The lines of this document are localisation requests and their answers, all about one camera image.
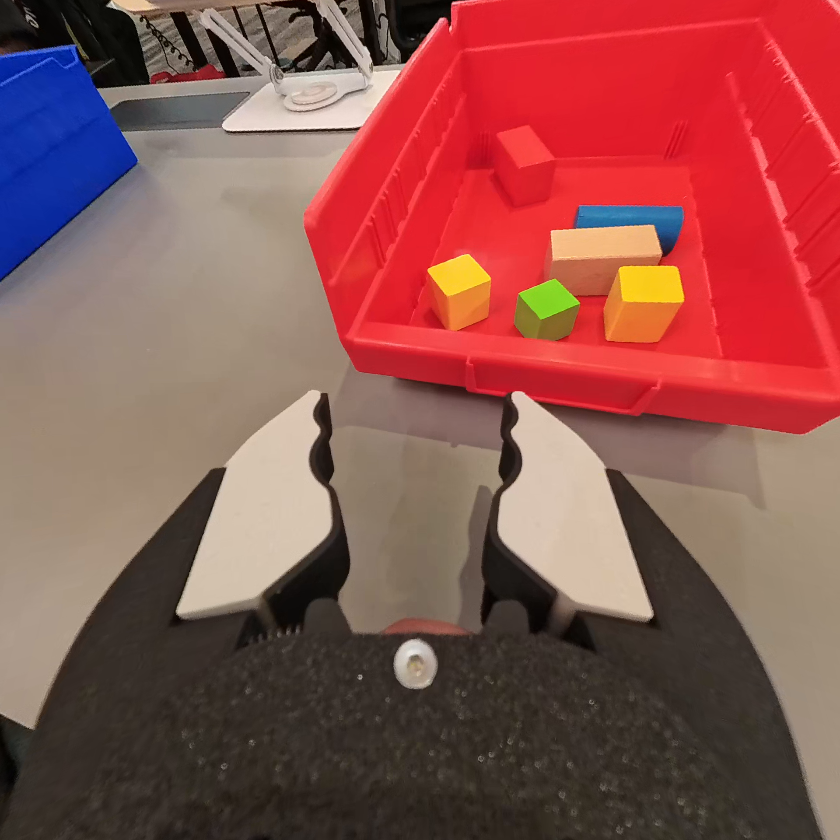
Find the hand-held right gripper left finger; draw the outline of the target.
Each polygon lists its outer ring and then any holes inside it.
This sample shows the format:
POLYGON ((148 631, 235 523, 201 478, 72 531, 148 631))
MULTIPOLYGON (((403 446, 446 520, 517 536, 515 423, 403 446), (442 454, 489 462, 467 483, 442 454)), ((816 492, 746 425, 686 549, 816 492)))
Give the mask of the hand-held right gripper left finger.
POLYGON ((350 572, 329 397, 307 392, 254 432, 224 468, 176 615, 196 621, 254 612, 303 622, 336 601, 350 572))

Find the red plastic bin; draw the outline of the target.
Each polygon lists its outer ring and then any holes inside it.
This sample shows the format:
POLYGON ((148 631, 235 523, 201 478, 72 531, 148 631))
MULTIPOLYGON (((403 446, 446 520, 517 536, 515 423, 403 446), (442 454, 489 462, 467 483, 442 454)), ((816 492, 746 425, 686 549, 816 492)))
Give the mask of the red plastic bin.
POLYGON ((357 133, 303 223, 359 371, 629 416, 803 434, 838 417, 838 2, 462 2, 357 133), (551 197, 514 207, 496 133, 530 125, 551 197), (579 205, 680 205, 686 302, 653 344, 523 338, 521 290, 579 205), (469 254, 490 314, 435 316, 469 254))

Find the blue plastic bin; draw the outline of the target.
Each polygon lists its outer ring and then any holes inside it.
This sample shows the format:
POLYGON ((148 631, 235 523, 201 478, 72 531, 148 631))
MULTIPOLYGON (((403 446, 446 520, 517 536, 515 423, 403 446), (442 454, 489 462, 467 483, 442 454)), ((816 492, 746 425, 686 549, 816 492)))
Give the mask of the blue plastic bin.
POLYGON ((138 158, 77 48, 1 57, 1 278, 138 158))

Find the yellow wooden block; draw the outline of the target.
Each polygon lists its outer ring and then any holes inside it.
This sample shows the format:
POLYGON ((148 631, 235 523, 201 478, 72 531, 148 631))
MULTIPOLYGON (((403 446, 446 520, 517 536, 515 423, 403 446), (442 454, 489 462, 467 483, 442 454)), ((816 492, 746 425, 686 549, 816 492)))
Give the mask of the yellow wooden block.
POLYGON ((620 266, 603 309, 605 340, 657 343, 685 301, 676 266, 620 266))

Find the natural wooden block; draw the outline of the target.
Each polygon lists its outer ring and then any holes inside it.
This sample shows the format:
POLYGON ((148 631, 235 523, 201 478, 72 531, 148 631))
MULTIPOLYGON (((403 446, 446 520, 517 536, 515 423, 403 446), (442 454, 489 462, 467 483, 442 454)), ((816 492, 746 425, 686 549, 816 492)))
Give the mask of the natural wooden block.
POLYGON ((554 229, 542 278, 557 280, 577 298, 609 293, 623 266, 656 266, 663 257, 654 225, 554 229))

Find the yellow wooden cube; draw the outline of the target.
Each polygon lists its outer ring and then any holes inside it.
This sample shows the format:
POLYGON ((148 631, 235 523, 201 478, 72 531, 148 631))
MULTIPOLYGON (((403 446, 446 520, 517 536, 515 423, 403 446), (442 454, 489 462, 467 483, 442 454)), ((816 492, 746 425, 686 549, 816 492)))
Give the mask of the yellow wooden cube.
POLYGON ((486 320, 490 290, 490 274, 472 255, 458 255, 427 269, 430 305, 448 331, 460 331, 486 320))

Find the green wooden cube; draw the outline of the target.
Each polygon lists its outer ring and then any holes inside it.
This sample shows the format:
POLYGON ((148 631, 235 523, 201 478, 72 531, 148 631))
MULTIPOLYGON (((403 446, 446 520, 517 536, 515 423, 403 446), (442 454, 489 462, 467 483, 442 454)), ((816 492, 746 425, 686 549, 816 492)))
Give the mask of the green wooden cube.
POLYGON ((518 294, 513 324, 520 335, 534 340, 568 338, 581 303, 557 279, 548 279, 518 294))

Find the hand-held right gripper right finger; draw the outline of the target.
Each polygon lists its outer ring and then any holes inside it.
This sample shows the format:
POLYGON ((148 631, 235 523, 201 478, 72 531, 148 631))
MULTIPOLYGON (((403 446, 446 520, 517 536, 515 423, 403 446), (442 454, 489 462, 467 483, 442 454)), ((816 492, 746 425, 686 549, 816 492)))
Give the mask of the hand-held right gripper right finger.
POLYGON ((655 618, 607 470, 573 430, 524 392, 505 396, 500 486, 482 548, 482 622, 517 602, 531 626, 579 615, 655 618))

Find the red wooden block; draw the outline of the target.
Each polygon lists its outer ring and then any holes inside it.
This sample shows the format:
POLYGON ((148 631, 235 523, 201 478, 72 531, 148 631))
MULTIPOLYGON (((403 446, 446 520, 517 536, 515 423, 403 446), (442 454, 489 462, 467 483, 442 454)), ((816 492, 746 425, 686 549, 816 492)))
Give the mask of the red wooden block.
POLYGON ((494 175, 514 207, 547 201, 553 192, 556 159, 528 124, 496 133, 494 175))

